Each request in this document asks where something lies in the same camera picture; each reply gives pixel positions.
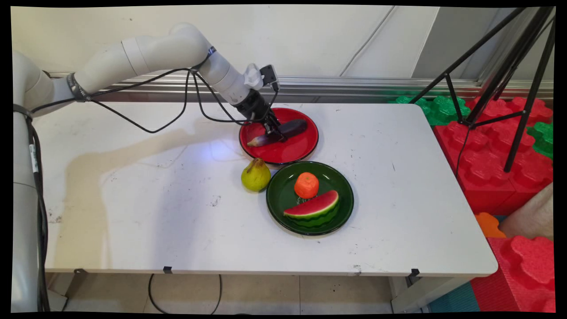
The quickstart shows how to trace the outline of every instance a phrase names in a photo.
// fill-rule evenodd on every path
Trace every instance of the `black cord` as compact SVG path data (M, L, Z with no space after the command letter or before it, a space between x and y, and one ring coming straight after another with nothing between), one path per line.
M31 118L26 119L28 127L29 145L35 148L35 161L37 162L37 171L33 173L33 181L37 192L37 311L50 311L49 299L47 296L47 284L45 282L45 259L47 256L47 214L45 210L45 201L43 199L43 168L41 165L41 146L37 132L32 126Z
M461 151L459 152L459 157L457 157L457 167L456 167L456 169L455 169L455 177L457 178L457 180L459 179L459 162L460 162L460 156L461 156L461 154L463 154L464 146L467 144L468 134L471 132L471 128L472 128L472 124L469 125L469 127L468 127L467 135L466 135L465 138L464 138L463 147L461 148Z
M170 71L167 71L167 72L165 72L165 73L162 73L162 74L160 74L160 75L158 75L158 76L156 76L156 77L153 77L153 78L151 78L151 79L145 80L145 81L140 82L140 83L135 83L135 84L132 84L132 85L129 85L129 86L125 86L125 87L120 87L120 88L117 88L117 89L112 89L112 90L107 90L107 91L96 92L96 93L93 93L91 96L100 96L100 95L104 95L104 94L109 94L109 93L114 93L114 92L118 92L118 91L123 91L123 90L131 89L131 88L133 88L133 87L137 87L137 86L140 86L140 85L144 85L144 84L150 83L150 82L155 81L155 80L157 80L157 79L159 79L159 78L162 78L162 77L164 77L164 76L166 76L166 75L168 75L168 74L171 74L171 73L173 73L173 72L178 72L178 71L187 71L187 77L186 77L186 79L185 79L185 99L184 99L183 109L182 109L181 113L179 113L179 115L177 115L173 120L171 120L169 123L167 123L166 125L162 126L161 128L159 128L159 129L157 129L157 130L151 131L151 130L149 130L149 129L144 128L143 126L141 126L141 125L139 125L138 123L136 123L136 122L130 120L128 117L124 116L123 114L119 113L118 111L112 109L111 107L105 105L105 104L102 103L102 102L99 102L99 101L97 101L97 100L92 100L92 102L94 102L94 103L96 103L96 104L98 104L98 105L100 105L100 106L106 108L107 110L109 110L109 111L113 112L114 114L120 116L121 118L123 118L123 119L125 119L126 121L132 123L133 125L135 125L135 126L138 127L139 129L141 129L141 130L143 130L143 131L145 131L145 132L147 132L147 133L157 133L157 132L163 130L164 128L168 127L168 126L169 126L170 124L172 124L173 122L175 122L175 121L183 114L183 112L185 112L185 108L186 108L186 106L187 106L187 91L188 91L188 86L189 86L189 75L190 75L190 74L193 74L193 80L194 80L194 84L195 84L195 90L196 90L196 93L197 93L197 100L198 100L198 102L199 102L199 108L200 108L200 110L201 110L201 113L202 113L203 116L206 117L207 119L209 119L209 120L211 120L211 121L215 121L215 122L220 122L220 123L237 123L238 125L241 125L241 126L250 125L250 124L252 124L252 123L257 123L257 122L262 122L262 121L264 121L264 120L268 117L269 112L270 112L270 110L271 110L271 108L272 108L272 105L273 105L274 101L276 100L276 97L277 97L278 92L279 92L279 88L278 88L277 90L275 90L274 96L273 96L272 101L270 102L270 104L269 104L269 106L268 106L268 109L266 110L266 113L265 113L264 116L262 116L261 118L255 119L255 120L236 120L236 119L234 119L234 118L230 115L230 113L225 109L225 107L222 105L221 101L218 99L217 95L215 94L213 88L210 87L210 85L205 81L205 79L203 79L203 77L202 77L200 74L198 74L195 70L193 70L193 69L187 69L187 68L170 70ZM225 114L230 118L230 120L214 119L214 118L208 116L208 115L205 113L205 111L203 110L203 107L202 107L201 94L200 94L200 92L199 92L199 88L198 88L198 84L197 84L197 79L196 79L196 77L198 77L198 78L206 85L206 87L209 89L209 91L210 91L211 94L213 95L214 99L217 101L217 103L219 104L219 106L221 107L221 109L225 112ZM32 112L32 113L35 113L35 112L40 111L40 110L43 110L43 109L45 109L45 108L47 108L47 107L54 106L54 105L61 104L61 103L71 102L71 101L73 101L73 100L74 100L74 99L71 98L71 99L65 99L65 100L61 100L61 101L56 101L56 102L48 103L48 104L45 104L45 105L38 106L38 107L34 108L31 112Z
M190 74L191 74L191 72L190 72L189 70L187 70L187 76L186 76L186 78L185 78L185 98L184 98L184 100L183 100L183 109L181 109L181 113L179 113L179 114L178 114L173 120L171 120L169 123L167 123L166 125L164 125L164 126L158 128L158 129L156 129L156 130L154 130L154 131L150 131L149 129L147 129L147 128L145 128L145 127L139 125L138 123L136 123L136 122L130 120L130 119L127 118L126 116L120 114L118 111L115 111L114 109L110 108L109 106L106 106L106 105L103 104L103 103L100 103L99 101L92 100L92 102L94 102L94 103L96 103L96 104L98 104L98 105L100 105L100 106L106 108L107 110L113 112L114 114L116 114L116 115L118 115L119 117L125 119L126 121L128 121L128 122L134 124L137 128L139 128L139 129L141 129L141 130L143 130L143 131L145 131L145 132L147 132L147 133L152 133L152 134L153 134L153 133L157 133L157 132L159 132L159 131L165 129L166 127L170 126L173 122L175 122L175 121L185 112L185 108L187 107L187 88L188 88L188 85L189 85L189 75L190 75Z
M155 304L154 298L151 296L151 282L154 280L154 275L155 274L151 274L150 276L150 281L147 283L147 295L150 298L151 304L154 305L155 309L157 309L158 311L160 311L161 313L164 314L170 314L166 311L164 311L162 308L160 308L158 305ZM218 309L218 305L221 303L221 297L222 297L222 277L221 275L218 275L218 282L219 282L219 292L218 292L218 301L217 301L217 306L214 307L213 312L211 312L211 314L214 314L217 309Z

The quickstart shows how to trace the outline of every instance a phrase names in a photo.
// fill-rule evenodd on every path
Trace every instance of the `watermelon slice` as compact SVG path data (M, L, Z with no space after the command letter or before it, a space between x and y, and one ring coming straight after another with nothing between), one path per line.
M283 215L301 226L317 227L331 221L337 213L335 209L338 207L337 203L338 193L332 190L293 208L286 209Z

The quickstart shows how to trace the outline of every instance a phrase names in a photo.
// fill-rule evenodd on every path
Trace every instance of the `floor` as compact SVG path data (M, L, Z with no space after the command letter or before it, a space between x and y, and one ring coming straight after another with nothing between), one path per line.
M77 274L65 311L159 313L146 274ZM170 313L211 313L218 275L154 276L152 296ZM216 314L392 313L387 277L223 275Z

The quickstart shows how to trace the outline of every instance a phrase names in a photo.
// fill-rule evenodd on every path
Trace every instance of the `orange foam piece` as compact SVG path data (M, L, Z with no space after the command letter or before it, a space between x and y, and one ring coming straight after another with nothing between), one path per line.
M506 235L498 229L499 222L496 217L484 212L478 215L475 214L475 217L480 225L480 229L483 230L484 237L506 238Z

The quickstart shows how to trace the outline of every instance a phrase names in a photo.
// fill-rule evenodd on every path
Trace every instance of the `white table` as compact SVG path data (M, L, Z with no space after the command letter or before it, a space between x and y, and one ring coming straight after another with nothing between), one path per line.
M108 105L151 129L181 110L181 103ZM154 135L93 103L74 103L34 121L49 215L46 269L160 273L168 266L174 274L405 280L417 268L426 278L411 287L392 282L395 312L497 270L418 106L274 107L312 118L320 139L309 159L351 184L354 210L338 231L310 237L279 226L265 193L241 185L251 159L238 143L239 126L205 119L196 103ZM226 118L217 104L205 111Z

